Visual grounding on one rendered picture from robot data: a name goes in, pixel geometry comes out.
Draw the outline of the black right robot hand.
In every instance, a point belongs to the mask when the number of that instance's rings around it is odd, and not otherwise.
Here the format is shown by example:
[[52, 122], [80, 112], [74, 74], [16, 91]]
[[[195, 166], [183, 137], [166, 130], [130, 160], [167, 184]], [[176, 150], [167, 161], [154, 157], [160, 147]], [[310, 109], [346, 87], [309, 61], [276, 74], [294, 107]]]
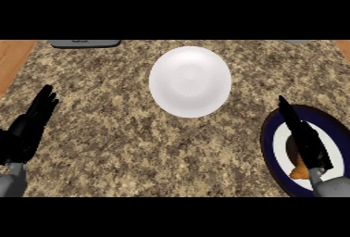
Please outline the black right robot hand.
[[285, 119], [285, 125], [291, 131], [306, 167], [309, 169], [322, 168], [324, 170], [329, 170], [334, 166], [319, 133], [309, 123], [300, 120], [293, 105], [282, 96], [279, 96], [279, 113]]

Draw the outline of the blue-rimmed white plate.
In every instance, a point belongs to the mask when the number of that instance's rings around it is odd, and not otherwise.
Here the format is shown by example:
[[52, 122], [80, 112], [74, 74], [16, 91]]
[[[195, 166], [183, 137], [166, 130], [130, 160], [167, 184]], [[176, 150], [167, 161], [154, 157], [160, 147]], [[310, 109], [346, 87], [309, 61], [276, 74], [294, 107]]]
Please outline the blue-rimmed white plate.
[[[350, 178], [350, 129], [313, 106], [294, 105], [295, 113], [318, 131], [334, 168], [322, 175], [328, 181], [340, 176]], [[309, 180], [293, 180], [291, 170], [297, 165], [297, 147], [285, 119], [275, 109], [267, 115], [260, 134], [260, 145], [267, 169], [281, 188], [291, 197], [313, 197]]]

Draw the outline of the brown croissant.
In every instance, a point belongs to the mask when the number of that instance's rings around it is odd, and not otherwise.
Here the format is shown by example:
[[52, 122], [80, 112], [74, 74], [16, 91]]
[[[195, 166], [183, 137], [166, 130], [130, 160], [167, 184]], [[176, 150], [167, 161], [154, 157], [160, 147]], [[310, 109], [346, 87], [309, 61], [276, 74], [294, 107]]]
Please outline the brown croissant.
[[287, 142], [285, 142], [285, 151], [287, 151], [287, 156], [288, 159], [294, 165], [294, 168], [290, 172], [290, 178], [293, 180], [307, 180], [309, 179], [309, 171], [307, 167], [304, 165], [300, 153], [298, 153], [298, 148], [297, 144], [294, 142], [294, 138], [288, 137]]

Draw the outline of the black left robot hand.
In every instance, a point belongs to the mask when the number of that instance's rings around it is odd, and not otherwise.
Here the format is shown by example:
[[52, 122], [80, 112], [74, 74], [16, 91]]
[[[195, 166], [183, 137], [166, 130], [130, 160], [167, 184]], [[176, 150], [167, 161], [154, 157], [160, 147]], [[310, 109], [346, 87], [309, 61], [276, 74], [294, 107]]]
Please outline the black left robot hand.
[[2, 166], [27, 163], [33, 159], [58, 104], [53, 86], [47, 84], [36, 95], [27, 113], [19, 115], [6, 131], [0, 129]]

